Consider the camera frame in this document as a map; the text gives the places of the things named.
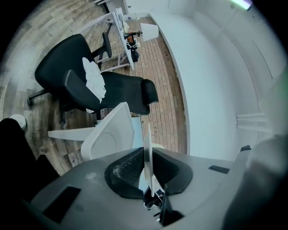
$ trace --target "black object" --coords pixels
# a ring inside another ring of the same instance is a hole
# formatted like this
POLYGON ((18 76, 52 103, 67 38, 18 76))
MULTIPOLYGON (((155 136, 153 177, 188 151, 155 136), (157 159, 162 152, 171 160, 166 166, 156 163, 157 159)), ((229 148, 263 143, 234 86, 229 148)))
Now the black object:
POLYGON ((214 170, 214 171, 219 172, 219 173, 225 173, 225 174, 227 174, 230 170, 229 168, 224 168, 224 167, 220 167, 220 166, 216 166, 216 165, 210 166, 209 169, 214 170))
POLYGON ((45 186, 59 177, 45 155, 36 160, 28 145, 24 131, 14 119, 0 121, 0 144, 9 146, 2 155, 3 162, 11 164, 10 170, 2 167, 4 193, 22 198, 28 202, 45 186))
POLYGON ((143 148, 114 161, 105 170, 105 181, 118 195, 131 199, 143 199, 138 189, 140 175, 144 168, 143 148))
POLYGON ((153 217, 156 217, 156 216, 158 216, 159 214, 160 214, 160 213, 158 212, 158 213, 154 214, 153 217))
POLYGON ((67 187, 52 204, 43 212, 49 219, 56 223, 61 222, 66 212, 74 202, 81 189, 75 187, 67 187))
POLYGON ((142 31, 138 31, 138 32, 132 32, 132 33, 123 33, 124 39, 127 39, 130 36, 134 36, 136 35, 137 37, 140 37, 142 35, 142 31))
MULTIPOLYGON (((163 188, 167 186, 167 195, 179 194, 185 190, 193 177, 189 165, 176 160, 157 149, 153 149, 154 175, 163 188)), ((118 195, 131 199, 143 199, 138 189, 141 172, 144 168, 144 149, 114 161, 105 170, 105 181, 118 195)))
MULTIPOLYGON (((103 34, 104 41, 108 41, 107 33, 103 34)), ((49 92, 60 99, 62 111, 61 122, 65 123, 64 111, 77 108, 85 111, 86 108, 100 114, 103 108, 114 108, 121 102, 127 102, 131 112, 148 115, 149 104, 158 102, 154 83, 140 77, 126 76, 113 72, 102 73, 106 94, 101 104, 99 99, 86 87, 86 73, 82 58, 94 62, 94 55, 111 48, 107 42, 103 47, 91 53, 84 37, 73 35, 57 44, 41 61, 35 71, 35 79, 45 89, 28 98, 32 99, 49 92)))
POLYGON ((252 149, 252 148, 251 148, 250 145, 248 145, 248 146, 244 146, 244 147, 241 148, 240 152, 242 152, 242 151, 246 151, 246 150, 251 150, 251 149, 252 149))
POLYGON ((175 195, 182 193, 193 178, 192 168, 182 161, 153 149, 153 171, 162 188, 167 186, 166 194, 175 195))
POLYGON ((162 211, 160 213, 160 223, 163 226, 174 223, 175 221, 184 217, 179 211, 172 210, 171 204, 167 196, 167 188, 163 195, 162 211))
MULTIPOLYGON (((144 204, 146 208, 150 211, 156 207, 161 208, 162 206, 162 200, 158 195, 155 195, 154 197, 151 196, 151 189, 150 187, 147 188, 147 190, 144 192, 144 204)), ((153 217, 158 216, 160 213, 156 213, 153 215, 153 217)))
POLYGON ((132 57, 133 62, 138 62, 138 58, 140 57, 140 54, 137 52, 137 47, 133 47, 136 45, 136 42, 134 40, 133 35, 131 36, 132 36, 133 42, 132 43, 129 42, 129 45, 127 45, 127 49, 131 50, 131 57, 132 57))
MULTIPOLYGON (((109 12, 109 9, 108 9, 108 7, 107 7, 106 2, 104 2, 103 5, 104 5, 104 7, 105 7, 105 10, 108 11, 107 13, 110 13, 110 12, 109 12)), ((109 25, 109 27, 108 27, 108 29, 107 29, 107 31, 106 31, 107 36, 109 36, 110 30, 111 30, 111 26, 112 26, 112 24, 109 25)), ((101 53, 101 54, 99 55, 98 60, 102 60, 102 59, 103 59, 103 53, 101 53)), ((98 68, 101 70, 101 68, 102 68, 102 62, 99 62, 99 63, 98 63, 98 68)))
POLYGON ((110 41, 108 38, 108 33, 102 33, 102 37, 103 37, 103 46, 101 46, 99 49, 95 50, 92 53, 93 57, 96 57, 104 52, 107 52, 108 57, 112 57, 112 50, 111 50, 111 45, 110 45, 110 41))

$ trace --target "white panel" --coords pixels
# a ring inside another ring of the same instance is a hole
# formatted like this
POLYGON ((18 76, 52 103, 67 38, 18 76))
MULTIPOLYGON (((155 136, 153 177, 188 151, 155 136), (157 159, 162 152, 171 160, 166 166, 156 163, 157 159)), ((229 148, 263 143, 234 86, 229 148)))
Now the white panel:
POLYGON ((205 14, 196 11, 193 20, 197 27, 209 38, 213 39, 219 33, 220 28, 205 14))
POLYGON ((191 156, 189 164, 193 169, 193 178, 188 187, 178 195, 169 197, 171 205, 175 210, 180 210, 183 215, 189 214, 199 207, 209 196, 211 196, 228 174, 210 170, 209 167, 216 165, 224 168, 232 168, 233 162, 223 160, 204 159, 191 156))
POLYGON ((203 13, 208 15, 219 27, 222 27, 237 10, 237 7, 231 9, 230 5, 229 0, 208 0, 203 13))
POLYGON ((151 14, 172 55, 183 94, 191 155, 234 160, 239 152, 235 86, 214 46, 190 18, 151 14), (181 31, 185 43, 175 31, 181 31))
POLYGON ((271 72, 259 48, 252 40, 255 31, 245 14, 237 13, 225 29, 247 63, 254 79, 258 97, 261 98, 273 85, 271 72))
POLYGON ((196 0, 126 0, 129 13, 139 13, 146 17, 150 12, 174 13, 192 17, 196 9, 196 0))
POLYGON ((255 27, 253 40, 261 51, 272 77, 278 77, 287 65, 287 55, 277 35, 261 20, 255 27))
POLYGON ((231 73, 231 79, 237 93, 235 111, 237 114, 258 112, 257 95, 250 70, 232 41, 223 33, 215 40, 231 73))
POLYGON ((288 69, 260 101, 275 134, 288 134, 288 69))

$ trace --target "white desk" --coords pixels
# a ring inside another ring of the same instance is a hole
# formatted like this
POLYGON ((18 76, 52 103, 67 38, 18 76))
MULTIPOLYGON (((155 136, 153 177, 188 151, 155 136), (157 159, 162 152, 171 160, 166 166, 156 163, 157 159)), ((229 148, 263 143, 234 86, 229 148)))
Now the white desk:
MULTIPOLYGON (((85 26, 81 27, 80 29, 76 30, 73 33, 73 34, 80 34, 83 31, 87 30, 88 28, 94 26, 95 24, 97 24, 99 22, 115 23, 116 24, 116 27, 117 27, 117 30, 118 30, 118 34, 120 36, 121 42, 122 42, 123 47, 124 47, 124 52, 113 55, 113 57, 117 57, 118 56, 117 66, 108 68, 108 69, 103 70, 101 72, 114 70, 114 69, 121 68, 121 67, 124 67, 124 66, 131 66, 131 69, 134 70, 134 63, 133 63, 132 56, 131 56, 131 50, 129 50, 127 48, 127 45, 126 45, 127 39, 124 39, 124 35, 123 35, 124 30, 123 30, 123 26, 122 26, 120 18, 119 18, 119 14, 122 15, 122 18, 124 18, 122 9, 121 8, 117 8, 117 9, 114 10, 114 12, 105 14, 105 15, 99 17, 99 18, 96 18, 96 19, 92 20, 91 22, 87 23, 85 26), (126 57, 127 57, 128 61, 129 61, 129 63, 122 64, 122 62, 124 61, 124 59, 126 57)), ((108 59, 109 58, 104 58, 104 59, 98 60, 97 63, 103 62, 103 61, 108 60, 108 59)))

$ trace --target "chair seat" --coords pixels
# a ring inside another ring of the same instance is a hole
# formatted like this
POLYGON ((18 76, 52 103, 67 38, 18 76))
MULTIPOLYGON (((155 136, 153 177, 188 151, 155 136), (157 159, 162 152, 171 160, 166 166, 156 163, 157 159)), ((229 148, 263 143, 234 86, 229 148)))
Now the chair seat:
POLYGON ((102 73, 106 94, 100 107, 115 108, 121 102, 127 102, 131 112, 148 115, 149 106, 143 104, 141 82, 143 78, 127 76, 113 72, 102 73))

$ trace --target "white cloth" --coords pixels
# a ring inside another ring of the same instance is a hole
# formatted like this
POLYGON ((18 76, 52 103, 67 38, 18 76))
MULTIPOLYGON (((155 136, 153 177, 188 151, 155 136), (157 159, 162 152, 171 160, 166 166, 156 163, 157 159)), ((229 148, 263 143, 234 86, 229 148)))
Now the white cloth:
MULTIPOLYGON (((102 98, 105 97, 106 89, 104 87, 105 83, 103 77, 100 73, 95 62, 89 62, 85 57, 82 58, 83 67, 86 72, 86 87, 99 99, 100 103, 102 98)), ((93 113, 94 111, 86 109, 88 113, 93 113)))
POLYGON ((125 33, 129 33, 129 26, 126 22, 123 22, 123 29, 125 33))

